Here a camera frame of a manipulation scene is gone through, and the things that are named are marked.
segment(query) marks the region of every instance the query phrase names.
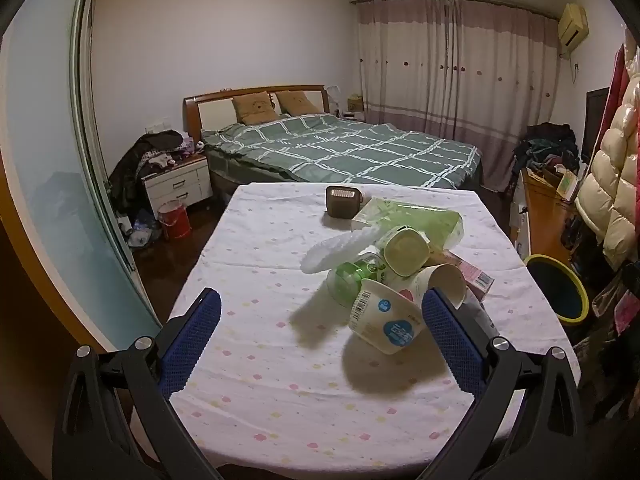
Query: lamp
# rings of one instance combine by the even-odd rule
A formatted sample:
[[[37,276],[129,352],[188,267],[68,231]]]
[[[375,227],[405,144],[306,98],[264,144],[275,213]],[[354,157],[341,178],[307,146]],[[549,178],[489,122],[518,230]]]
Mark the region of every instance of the lamp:
[[[335,104],[335,116],[340,117],[340,99],[342,94],[340,93],[340,87],[331,85],[326,88],[326,94],[329,97],[329,101]]]

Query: blue label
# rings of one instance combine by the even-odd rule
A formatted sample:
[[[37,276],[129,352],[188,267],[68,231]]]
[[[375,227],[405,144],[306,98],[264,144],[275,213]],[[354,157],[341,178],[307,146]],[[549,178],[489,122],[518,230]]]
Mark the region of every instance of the blue label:
[[[389,300],[380,300],[378,308],[380,309],[380,312],[389,312],[391,309],[391,302]]]
[[[391,344],[396,346],[407,346],[414,339],[414,329],[411,323],[404,319],[389,321],[385,323],[382,330]]]

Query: brown pillow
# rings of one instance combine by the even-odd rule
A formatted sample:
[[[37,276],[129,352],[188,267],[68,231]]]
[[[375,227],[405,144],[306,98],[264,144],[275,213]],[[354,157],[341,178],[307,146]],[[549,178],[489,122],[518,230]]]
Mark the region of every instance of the brown pillow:
[[[282,111],[289,115],[298,116],[321,113],[302,90],[276,92],[276,97],[278,98]]]
[[[238,120],[247,126],[269,123],[279,118],[273,110],[273,105],[271,105],[271,99],[269,99],[267,92],[239,95],[232,98],[231,101],[236,109]]]

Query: tablecloth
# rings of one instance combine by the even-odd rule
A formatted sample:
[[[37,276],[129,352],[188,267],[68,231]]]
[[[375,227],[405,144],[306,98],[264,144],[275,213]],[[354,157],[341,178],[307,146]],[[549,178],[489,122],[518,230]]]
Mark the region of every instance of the tablecloth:
[[[381,478],[432,460],[471,405],[428,331],[386,356],[347,327],[326,273],[305,275],[315,243],[349,229],[325,213],[325,184],[250,184],[236,191],[178,297],[183,314],[204,286],[223,315],[185,389],[171,403],[212,462],[300,480]],[[523,351],[560,346],[577,359],[542,292],[476,193],[362,186],[372,196],[452,208],[465,235],[454,252],[494,277],[484,307]],[[516,393],[498,436],[522,396]],[[134,417],[132,430],[142,442]]]

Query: headboard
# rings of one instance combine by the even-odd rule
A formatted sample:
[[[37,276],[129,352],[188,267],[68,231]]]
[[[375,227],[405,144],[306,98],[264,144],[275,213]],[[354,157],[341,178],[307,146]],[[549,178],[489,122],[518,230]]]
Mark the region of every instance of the headboard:
[[[222,90],[184,99],[184,117],[187,132],[198,142],[203,129],[218,130],[238,122],[231,98],[239,95],[267,92],[271,97],[276,113],[280,114],[280,105],[273,94],[285,90],[302,90],[318,109],[329,112],[329,99],[322,85],[258,86],[256,88]]]

